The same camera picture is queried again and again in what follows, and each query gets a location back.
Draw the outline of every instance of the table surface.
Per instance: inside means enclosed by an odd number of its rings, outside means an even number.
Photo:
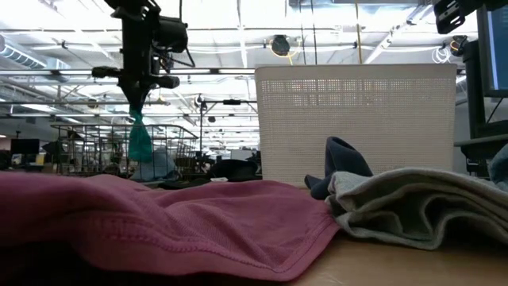
[[[288,283],[212,276],[208,285],[287,286],[508,286],[508,247],[453,246],[435,251],[339,234],[298,279]]]

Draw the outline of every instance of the pink towel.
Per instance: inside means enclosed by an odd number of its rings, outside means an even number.
[[[325,203],[272,181],[153,191],[115,176],[0,172],[0,182],[0,247],[65,242],[105,270],[292,280],[338,231]]]

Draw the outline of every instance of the black monitor stand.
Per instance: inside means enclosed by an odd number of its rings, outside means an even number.
[[[479,43],[472,41],[464,46],[463,62],[466,64],[468,83],[468,113],[471,140],[456,142],[468,159],[468,171],[478,176],[488,176],[487,160],[508,144],[508,121],[486,123],[482,85],[482,69]]]

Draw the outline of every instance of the plastic mesh basket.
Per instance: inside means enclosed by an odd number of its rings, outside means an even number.
[[[452,168],[455,65],[266,67],[256,89],[266,180],[323,177],[330,136],[362,152],[374,173]]]

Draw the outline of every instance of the ceiling pipe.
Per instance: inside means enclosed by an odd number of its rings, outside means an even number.
[[[47,117],[58,117],[58,118],[93,118],[93,117],[99,117],[99,118],[130,118],[130,114],[64,114],[64,113],[20,113],[20,114],[9,114],[10,117],[21,117],[21,118],[47,118]],[[214,116],[216,118],[245,118],[245,117],[257,117],[258,114],[208,114],[206,115]],[[201,114],[143,114],[144,118],[199,118],[201,117]]]
[[[381,53],[390,47],[394,39],[400,36],[402,33],[408,30],[412,25],[416,25],[422,18],[426,17],[432,12],[431,5],[418,5],[414,8],[413,12],[406,18],[406,21],[400,25],[396,25],[391,28],[390,32],[379,42],[374,50],[368,55],[364,64],[370,64],[374,61]]]
[[[50,94],[47,94],[47,93],[45,93],[43,91],[39,91],[39,90],[37,90],[35,88],[28,87],[28,86],[26,86],[26,85],[24,85],[22,83],[18,83],[16,81],[14,81],[12,79],[7,79],[6,77],[3,77],[3,76],[0,76],[0,82],[7,83],[7,84],[9,84],[12,87],[19,88],[26,95],[31,95],[31,96],[33,96],[35,98],[42,97],[42,98],[50,99],[50,100],[54,100],[55,99]],[[44,104],[49,104],[49,102],[34,102],[33,104],[43,104],[44,105]],[[70,110],[74,110],[76,112],[79,112],[79,113],[83,113],[84,112],[83,110],[80,110],[78,108],[73,108],[73,107],[70,107],[70,106],[68,106],[67,108],[70,109]]]
[[[67,19],[67,17],[65,17],[62,13],[60,13],[54,3],[52,2],[48,3],[46,2],[46,0],[39,0],[39,3],[42,4],[44,7],[50,9],[51,11],[59,14],[74,29],[74,31],[80,34],[80,36],[85,41],[87,41],[95,50],[106,56],[106,58],[108,58],[109,60],[113,61],[117,66],[120,66],[117,63],[117,61],[104,48],[101,48],[99,44],[92,41],[80,28],[76,27],[71,20]]]
[[[238,33],[240,36],[240,50],[241,50],[241,62],[244,68],[248,67],[247,63],[247,49],[245,47],[245,36],[244,36],[244,25],[241,20],[241,0],[237,0],[237,13],[238,13]]]
[[[193,85],[196,85],[196,84],[219,84],[219,83],[225,82],[228,79],[234,80],[233,77],[224,77],[224,78],[220,78],[220,79],[217,79],[217,80],[199,80],[199,81],[187,81],[187,80],[181,79],[180,80],[180,85],[186,85],[186,84],[193,84]],[[25,83],[26,81],[17,81],[17,82],[18,83]],[[38,82],[31,81],[30,85],[34,86],[34,87],[36,87],[36,86],[42,86],[42,87],[46,87],[46,86],[61,86],[61,87],[66,87],[66,86],[116,86],[116,85],[118,85],[118,81],[115,80],[115,79],[71,80],[71,81],[68,81],[66,83],[52,82],[52,81],[38,81]]]
[[[187,32],[211,32],[211,31],[237,31],[238,28],[188,28]],[[267,31],[267,30],[277,30],[277,31],[300,31],[301,28],[291,28],[291,27],[267,27],[267,28],[244,28],[244,31]],[[314,30],[313,28],[303,27],[303,30]],[[84,33],[121,33],[121,29],[82,29]],[[316,31],[330,31],[337,32],[335,28],[318,28],[316,27]],[[33,33],[75,33],[74,30],[71,29],[0,29],[0,33],[5,35],[26,35]]]
[[[254,75],[254,68],[175,68],[171,75]],[[0,76],[43,76],[43,75],[66,75],[66,76],[92,76],[91,70],[60,69],[60,70],[0,70]],[[160,70],[160,75],[167,75],[165,70]]]
[[[194,107],[192,107],[192,105],[183,97],[183,95],[181,93],[179,93],[179,91],[177,90],[171,90],[171,92],[173,93],[173,95],[176,95],[178,97],[178,99],[180,100],[180,102],[190,111],[196,111],[196,109]]]
[[[0,35],[0,56],[27,68],[42,69],[47,66],[44,59],[31,51],[27,51],[19,44],[7,40],[2,35]]]
[[[115,101],[115,102],[40,102],[40,101],[36,101],[36,102],[26,102],[26,101],[11,101],[11,102],[3,102],[3,101],[0,101],[0,106],[1,105],[21,105],[21,104],[37,104],[37,105],[43,105],[43,106],[74,106],[74,105],[86,105],[86,106],[89,106],[90,104],[93,104],[95,106],[102,106],[102,105],[129,105],[129,102],[119,102],[119,101]],[[145,105],[171,105],[170,103],[168,102],[145,102],[144,103]]]

